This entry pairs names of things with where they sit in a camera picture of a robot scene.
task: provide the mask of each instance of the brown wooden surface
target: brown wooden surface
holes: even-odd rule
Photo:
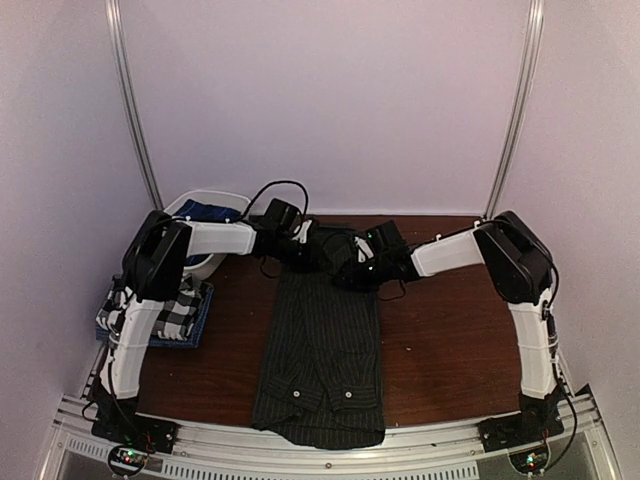
[[[389,217],[322,217],[359,229]],[[469,217],[397,217],[409,243],[468,227]],[[269,271],[277,263],[267,263]],[[197,350],[149,349],[141,375],[141,413],[248,426],[277,280],[259,262],[229,256],[210,279],[209,319]],[[381,297],[399,293],[386,285]],[[520,364],[513,323],[484,267],[467,267],[407,285],[381,302],[387,425],[418,425],[518,408]]]

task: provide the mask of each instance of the blue cloth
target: blue cloth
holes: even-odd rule
[[[209,307],[211,306],[211,300],[213,298],[213,286],[207,284],[206,293],[200,304],[200,310],[198,311],[198,318],[193,324],[191,329],[191,335],[185,342],[179,342],[177,340],[163,340],[158,337],[149,338],[150,347],[160,348],[198,348],[200,346],[200,340],[202,339],[202,332],[204,326],[207,323],[207,317],[209,316]],[[109,339],[109,332],[96,325],[96,340],[107,341]]]
[[[194,222],[224,222],[225,219],[233,220],[239,217],[241,212],[228,207],[218,207],[215,205],[205,205],[195,200],[187,200],[180,209],[174,213],[177,217],[191,217]],[[195,255],[185,260],[187,267],[198,265],[204,262],[209,255]]]

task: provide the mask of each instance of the white wall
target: white wall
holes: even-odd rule
[[[288,177],[307,184],[315,212],[482,212],[528,9],[507,0],[123,2],[165,201],[209,186],[252,195]]]
[[[625,478],[640,458],[640,4],[547,2],[541,58],[503,209],[562,275],[561,345],[591,383]]]
[[[101,0],[0,9],[0,465],[32,478],[93,316],[149,208]]]

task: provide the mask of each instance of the black cable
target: black cable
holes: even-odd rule
[[[547,258],[547,260],[551,263],[551,270],[553,270],[553,276],[554,278],[554,283],[555,283],[555,288],[553,289],[553,293],[551,294],[551,299],[549,300],[549,308],[551,308],[551,305],[553,305],[553,301],[556,299],[556,296],[558,295],[558,290],[560,289],[560,273],[558,272],[558,267],[556,267],[555,263],[553,263],[553,260],[551,260],[551,258]]]
[[[553,467],[555,467],[560,462],[560,460],[562,460],[562,458],[567,454],[567,452],[571,448],[571,445],[573,444],[573,441],[576,438],[576,434],[578,433],[578,414],[576,413],[576,408],[573,406],[573,402],[571,401],[571,398],[569,397],[569,395],[564,389],[564,386],[560,382],[560,377],[558,376],[558,369],[556,368],[555,364],[553,365],[553,378],[555,378],[556,383],[558,384],[558,386],[560,387],[560,391],[562,392],[562,396],[567,401],[567,405],[569,405],[569,408],[571,409],[571,413],[573,414],[573,431],[571,432],[571,437],[569,437],[569,442],[564,447],[564,450],[562,451],[562,453],[558,455],[558,457],[551,463],[551,465],[545,467],[544,469],[545,473],[551,470]]]
[[[380,300],[381,302],[392,302],[393,300],[400,300],[401,298],[404,298],[404,296],[407,294],[407,288],[405,287],[402,280],[398,280],[398,285],[400,285],[400,289],[402,290],[402,293],[400,295],[396,295],[395,297],[391,298],[380,298],[380,295],[378,295],[378,300]]]
[[[264,265],[265,263],[267,263],[267,257],[262,257],[262,262],[260,263],[260,273],[262,275],[264,275],[265,277],[267,277],[269,280],[275,280],[276,278],[280,277],[280,274],[277,275],[271,275],[270,273],[267,273],[264,269]]]
[[[230,223],[237,223],[237,222],[240,222],[240,221],[244,220],[245,218],[247,218],[249,216],[249,212],[251,212],[251,209],[253,208],[253,205],[258,201],[260,196],[264,192],[266,192],[269,188],[271,188],[271,187],[273,187],[275,185],[295,185],[295,186],[299,187],[300,190],[302,190],[302,193],[304,194],[304,208],[302,210],[302,214],[301,214],[302,217],[301,217],[301,221],[300,221],[300,223],[302,224],[302,222],[304,222],[305,218],[307,217],[307,210],[309,208],[309,192],[307,192],[307,189],[305,188],[305,186],[302,183],[297,182],[296,180],[275,180],[273,182],[267,183],[264,187],[262,187],[260,190],[258,190],[258,193],[256,193],[254,195],[254,197],[249,202],[249,205],[247,205],[247,208],[244,209],[244,212],[242,212],[239,217],[234,218],[233,220],[231,220]]]
[[[81,415],[82,415],[82,418],[84,418],[87,422],[91,422],[91,423],[96,423],[97,422],[97,420],[91,419],[91,418],[87,418],[87,416],[85,415],[87,413],[87,410],[89,408],[91,408],[91,405],[93,405],[94,403],[96,403],[96,402],[89,402],[84,407],[82,407]]]

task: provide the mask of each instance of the checkered cloth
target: checkered cloth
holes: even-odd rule
[[[178,297],[165,302],[151,335],[164,340],[183,342],[189,340],[205,293],[206,284],[187,275],[180,285]],[[96,316],[96,323],[104,330],[112,330],[118,318],[125,315],[127,305],[132,298],[131,289],[123,284],[119,276],[114,276],[107,299]]]

